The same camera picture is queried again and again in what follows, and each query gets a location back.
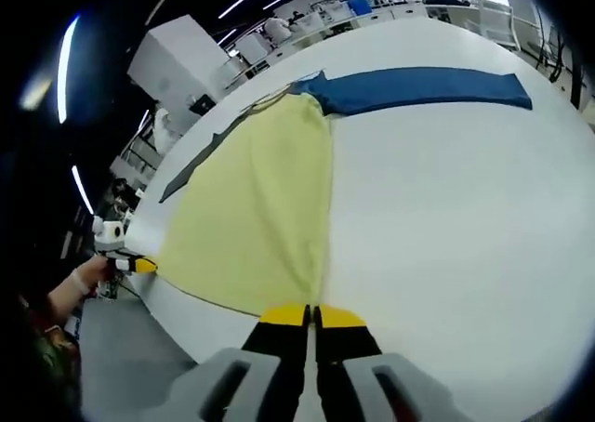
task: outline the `blue cloth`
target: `blue cloth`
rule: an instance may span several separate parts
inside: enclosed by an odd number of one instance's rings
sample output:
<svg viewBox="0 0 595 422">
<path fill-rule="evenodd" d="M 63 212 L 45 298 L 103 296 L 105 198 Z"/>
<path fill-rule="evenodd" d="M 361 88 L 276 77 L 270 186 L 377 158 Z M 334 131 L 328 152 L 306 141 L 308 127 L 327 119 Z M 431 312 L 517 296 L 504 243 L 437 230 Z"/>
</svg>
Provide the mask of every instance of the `blue cloth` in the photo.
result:
<svg viewBox="0 0 595 422">
<path fill-rule="evenodd" d="M 386 69 L 328 80 L 320 72 L 295 82 L 292 94 L 314 96 L 325 115 L 354 115 L 379 109 L 426 103 L 482 102 L 528 110 L 533 103 L 514 73 L 496 75 L 450 67 Z"/>
<path fill-rule="evenodd" d="M 372 13 L 372 8 L 368 0 L 347 0 L 347 5 L 353 10 L 357 16 L 367 15 Z"/>
</svg>

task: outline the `yellow cloth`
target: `yellow cloth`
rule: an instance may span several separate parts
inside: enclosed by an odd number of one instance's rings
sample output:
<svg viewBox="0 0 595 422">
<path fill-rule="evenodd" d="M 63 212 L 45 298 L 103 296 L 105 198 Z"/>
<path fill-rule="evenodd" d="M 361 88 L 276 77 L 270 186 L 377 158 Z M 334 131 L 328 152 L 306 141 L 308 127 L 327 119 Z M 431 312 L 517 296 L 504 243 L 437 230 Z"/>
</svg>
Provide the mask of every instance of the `yellow cloth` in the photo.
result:
<svg viewBox="0 0 595 422">
<path fill-rule="evenodd" d="M 307 94 L 285 95 L 247 118 L 192 174 L 157 259 L 159 275 L 255 315 L 317 302 L 331 158 L 330 126 Z"/>
</svg>

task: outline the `gray floor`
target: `gray floor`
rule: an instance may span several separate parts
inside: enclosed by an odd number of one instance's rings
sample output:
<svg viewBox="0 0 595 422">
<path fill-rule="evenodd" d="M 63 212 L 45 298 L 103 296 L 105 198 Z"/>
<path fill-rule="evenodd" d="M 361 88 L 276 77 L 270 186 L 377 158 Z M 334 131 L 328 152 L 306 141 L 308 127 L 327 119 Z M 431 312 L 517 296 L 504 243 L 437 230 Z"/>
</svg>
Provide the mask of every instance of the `gray floor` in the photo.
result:
<svg viewBox="0 0 595 422">
<path fill-rule="evenodd" d="M 172 382 L 196 365 L 131 295 L 88 300 L 80 345 L 83 413 L 93 422 L 161 404 Z"/>
</svg>

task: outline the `human hand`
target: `human hand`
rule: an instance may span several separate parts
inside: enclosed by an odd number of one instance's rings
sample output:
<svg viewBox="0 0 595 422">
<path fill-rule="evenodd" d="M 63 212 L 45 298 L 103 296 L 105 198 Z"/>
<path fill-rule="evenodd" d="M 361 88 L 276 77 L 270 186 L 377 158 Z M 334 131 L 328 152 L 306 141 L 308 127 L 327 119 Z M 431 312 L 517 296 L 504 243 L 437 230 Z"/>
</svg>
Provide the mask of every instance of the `human hand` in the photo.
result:
<svg viewBox="0 0 595 422">
<path fill-rule="evenodd" d="M 99 281 L 110 279 L 113 275 L 108 258 L 95 255 L 76 268 L 78 274 L 89 289 L 95 288 Z"/>
</svg>

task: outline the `white table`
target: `white table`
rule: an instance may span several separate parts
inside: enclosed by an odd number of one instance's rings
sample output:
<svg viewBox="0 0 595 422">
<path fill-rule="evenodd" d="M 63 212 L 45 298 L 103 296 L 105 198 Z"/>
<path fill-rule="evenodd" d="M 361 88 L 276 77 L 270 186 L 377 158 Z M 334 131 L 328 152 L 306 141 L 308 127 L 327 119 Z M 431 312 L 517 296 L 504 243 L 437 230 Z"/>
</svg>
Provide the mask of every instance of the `white table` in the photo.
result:
<svg viewBox="0 0 595 422">
<path fill-rule="evenodd" d="M 542 75 L 480 36 L 395 20 L 279 62 L 167 155 L 127 243 L 157 253 L 183 193 L 158 204 L 165 185 L 254 100 L 320 69 L 410 66 L 516 73 L 534 110 L 451 103 L 337 119 L 324 301 L 361 315 L 383 350 L 445 384 L 469 416 L 520 421 L 564 390 L 592 341 L 595 137 Z M 197 362 L 240 346 L 255 322 L 159 278 L 134 285 Z"/>
</svg>

